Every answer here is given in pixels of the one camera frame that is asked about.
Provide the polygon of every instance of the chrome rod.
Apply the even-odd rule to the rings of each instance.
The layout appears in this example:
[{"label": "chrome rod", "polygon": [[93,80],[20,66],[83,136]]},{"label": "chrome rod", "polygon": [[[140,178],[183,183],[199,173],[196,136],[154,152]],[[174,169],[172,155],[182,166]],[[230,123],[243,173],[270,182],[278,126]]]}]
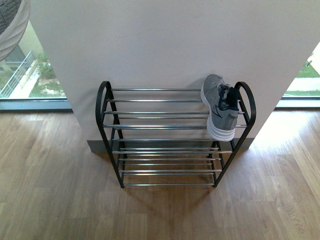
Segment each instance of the chrome rod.
[{"label": "chrome rod", "polygon": [[195,142],[212,142],[213,139],[208,138],[163,138],[163,139],[157,139],[157,138],[148,138],[148,139],[137,139],[137,138],[114,138],[113,141],[117,142],[189,142],[189,141],[195,141]]},{"label": "chrome rod", "polygon": [[119,116],[118,119],[207,119],[206,116]]},{"label": "chrome rod", "polygon": [[197,154],[231,154],[232,151],[113,151],[114,154],[181,154],[181,155],[197,155]]},{"label": "chrome rod", "polygon": [[199,114],[208,115],[208,111],[105,111],[105,114]]},{"label": "chrome rod", "polygon": [[202,103],[201,100],[108,99],[109,103]]},{"label": "chrome rod", "polygon": [[206,166],[211,163],[126,163],[126,166]]},{"label": "chrome rod", "polygon": [[208,150],[208,151],[215,151],[219,150],[218,147],[121,147],[120,150],[122,151],[202,151],[202,150]]},{"label": "chrome rod", "polygon": [[166,91],[166,92],[199,92],[192,88],[112,88],[111,91]]},{"label": "chrome rod", "polygon": [[[229,152],[226,152],[226,151],[224,151],[224,152],[221,152],[221,151],[215,151],[215,152],[210,152],[211,154],[226,154],[226,153],[231,153],[231,151],[229,151]],[[188,153],[186,153],[186,152],[183,152],[183,153],[166,153],[166,154],[163,154],[163,152],[162,153],[147,153],[147,154],[134,154],[134,153],[132,153],[132,154],[130,154],[129,156],[130,157],[157,157],[157,156],[208,156],[208,154],[209,153],[203,153],[203,152],[198,152],[198,153],[190,153],[190,152],[188,152]]]},{"label": "chrome rod", "polygon": [[206,129],[205,125],[122,125],[106,124],[104,128],[128,129],[128,130],[193,130]]},{"label": "chrome rod", "polygon": [[138,162],[152,162],[152,161],[220,161],[221,158],[118,158],[119,161],[138,161]]},{"label": "chrome rod", "polygon": [[163,176],[163,175],[214,175],[213,172],[207,173],[123,173],[126,176]]},{"label": "chrome rod", "polygon": [[119,170],[119,173],[183,173],[183,172],[192,172],[192,173],[213,173],[213,172],[222,172],[221,169],[181,169],[181,170]]},{"label": "chrome rod", "polygon": [[123,184],[125,187],[147,187],[147,186],[213,186],[214,183],[146,183],[146,184]]}]

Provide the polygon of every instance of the balcony railing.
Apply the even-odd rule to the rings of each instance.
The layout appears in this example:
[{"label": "balcony railing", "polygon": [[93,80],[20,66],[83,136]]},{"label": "balcony railing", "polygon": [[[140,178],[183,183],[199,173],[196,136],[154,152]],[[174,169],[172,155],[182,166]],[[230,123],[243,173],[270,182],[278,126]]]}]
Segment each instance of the balcony railing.
[{"label": "balcony railing", "polygon": [[17,70],[15,70],[9,81],[4,85],[3,89],[1,89],[0,98],[9,98],[35,60],[36,59],[33,56],[32,51],[30,51]]}]

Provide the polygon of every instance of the white sole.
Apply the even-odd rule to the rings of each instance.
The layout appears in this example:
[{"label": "white sole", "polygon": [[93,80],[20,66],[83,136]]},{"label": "white sole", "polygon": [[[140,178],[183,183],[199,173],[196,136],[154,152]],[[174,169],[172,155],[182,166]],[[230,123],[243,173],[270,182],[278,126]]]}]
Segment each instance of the white sole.
[{"label": "white sole", "polygon": [[235,131],[236,129],[233,130],[222,130],[217,128],[214,123],[212,122],[212,110],[210,107],[210,104],[208,103],[205,93],[204,93],[204,86],[202,85],[201,88],[201,100],[202,102],[209,108],[209,117],[206,121],[206,129],[208,131],[208,134],[210,135],[211,138],[214,140],[218,141],[223,141],[223,142],[229,142],[235,137]]}]

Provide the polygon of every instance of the shrub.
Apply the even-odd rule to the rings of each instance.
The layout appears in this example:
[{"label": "shrub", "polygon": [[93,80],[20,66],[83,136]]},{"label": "shrub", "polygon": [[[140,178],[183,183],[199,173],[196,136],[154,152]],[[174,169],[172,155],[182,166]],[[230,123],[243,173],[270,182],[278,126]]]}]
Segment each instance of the shrub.
[{"label": "shrub", "polygon": [[48,63],[48,57],[46,54],[38,54],[38,61],[39,61],[39,71],[40,71],[40,78],[41,79],[55,79],[56,74],[51,67],[51,64]]}]

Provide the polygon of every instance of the grass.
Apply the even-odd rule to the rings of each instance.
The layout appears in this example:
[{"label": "grass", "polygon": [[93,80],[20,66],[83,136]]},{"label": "grass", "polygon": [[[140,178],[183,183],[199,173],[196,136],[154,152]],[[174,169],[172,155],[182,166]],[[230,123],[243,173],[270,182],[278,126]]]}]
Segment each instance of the grass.
[{"label": "grass", "polygon": [[320,90],[286,91],[284,97],[320,97]]},{"label": "grass", "polygon": [[39,85],[40,78],[36,81],[29,98],[65,98],[66,95],[57,80]]},{"label": "grass", "polygon": [[297,78],[320,78],[319,73],[307,62],[300,70]]}]

